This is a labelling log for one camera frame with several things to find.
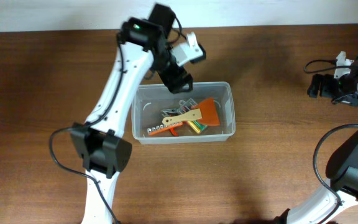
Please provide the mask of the clear case coloured tubes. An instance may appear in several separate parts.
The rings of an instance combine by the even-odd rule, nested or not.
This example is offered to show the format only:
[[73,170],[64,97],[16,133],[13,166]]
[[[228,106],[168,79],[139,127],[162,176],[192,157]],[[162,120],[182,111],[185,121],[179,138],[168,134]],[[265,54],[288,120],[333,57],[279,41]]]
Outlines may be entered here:
[[[180,100],[178,104],[179,104],[179,108],[177,109],[177,113],[184,114],[194,109],[195,106],[197,105],[197,102],[194,99],[190,98],[186,101]],[[194,130],[196,134],[202,133],[207,128],[207,125],[203,125],[198,121],[187,121],[186,123]]]

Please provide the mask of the small red-handled pliers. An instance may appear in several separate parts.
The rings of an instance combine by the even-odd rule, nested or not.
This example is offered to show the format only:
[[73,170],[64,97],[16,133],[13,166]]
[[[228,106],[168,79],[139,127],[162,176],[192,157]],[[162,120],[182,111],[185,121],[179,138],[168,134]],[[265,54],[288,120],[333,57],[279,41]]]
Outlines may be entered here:
[[[161,110],[161,112],[162,112],[163,117],[170,117],[170,116],[178,115],[176,109],[163,109],[163,110]],[[176,133],[176,131],[173,128],[170,129],[170,132],[173,136],[178,136],[178,134]]]

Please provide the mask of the orange scraper wooden handle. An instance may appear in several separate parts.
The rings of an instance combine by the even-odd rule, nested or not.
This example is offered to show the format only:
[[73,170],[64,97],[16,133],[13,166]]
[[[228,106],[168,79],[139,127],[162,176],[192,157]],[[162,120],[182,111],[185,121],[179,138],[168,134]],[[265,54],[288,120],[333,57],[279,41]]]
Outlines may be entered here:
[[197,121],[202,125],[219,126],[220,120],[214,100],[207,98],[186,113],[164,118],[162,124],[169,126],[182,121]]

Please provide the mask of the orange socket bit rail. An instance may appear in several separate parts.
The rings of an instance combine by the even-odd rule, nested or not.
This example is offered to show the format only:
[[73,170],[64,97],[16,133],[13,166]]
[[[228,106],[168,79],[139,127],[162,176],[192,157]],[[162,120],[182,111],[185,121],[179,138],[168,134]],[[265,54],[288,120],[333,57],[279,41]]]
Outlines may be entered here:
[[165,132],[165,131],[169,131],[170,132],[170,129],[173,128],[177,128],[177,127],[180,127],[183,125],[183,122],[179,122],[179,123],[173,123],[173,124],[170,124],[170,125],[164,125],[164,124],[161,124],[159,126],[154,126],[154,127],[151,127],[151,128],[147,128],[147,134],[149,136],[153,136],[155,134],[159,134],[159,133],[162,133],[162,132]]

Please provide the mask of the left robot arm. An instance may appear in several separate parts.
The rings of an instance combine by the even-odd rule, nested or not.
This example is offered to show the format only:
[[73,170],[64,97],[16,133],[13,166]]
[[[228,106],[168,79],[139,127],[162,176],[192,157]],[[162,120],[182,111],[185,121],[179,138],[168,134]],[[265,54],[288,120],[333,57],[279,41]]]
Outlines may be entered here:
[[117,55],[110,77],[84,124],[75,123],[70,137],[87,178],[83,223],[114,223],[111,214],[119,174],[132,152],[123,140],[127,114],[148,71],[157,72],[171,93],[193,89],[192,76],[179,64],[169,33],[176,14],[155,4],[148,19],[130,18],[117,34]]

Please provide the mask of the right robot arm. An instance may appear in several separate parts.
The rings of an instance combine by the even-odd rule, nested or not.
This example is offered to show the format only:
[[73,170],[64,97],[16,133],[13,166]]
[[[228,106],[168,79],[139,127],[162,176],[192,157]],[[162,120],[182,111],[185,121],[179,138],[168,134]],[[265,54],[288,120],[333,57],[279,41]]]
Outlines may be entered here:
[[[329,60],[334,74],[328,69],[312,72],[307,94],[330,98],[334,105],[358,106],[358,53],[350,60],[341,52]],[[317,168],[318,152],[323,142],[342,129],[354,128],[355,133],[331,155],[323,179]],[[313,153],[313,170],[320,182],[313,195],[294,208],[286,209],[274,218],[274,223],[329,223],[345,209],[358,205],[358,124],[344,124],[328,131],[317,143]]]

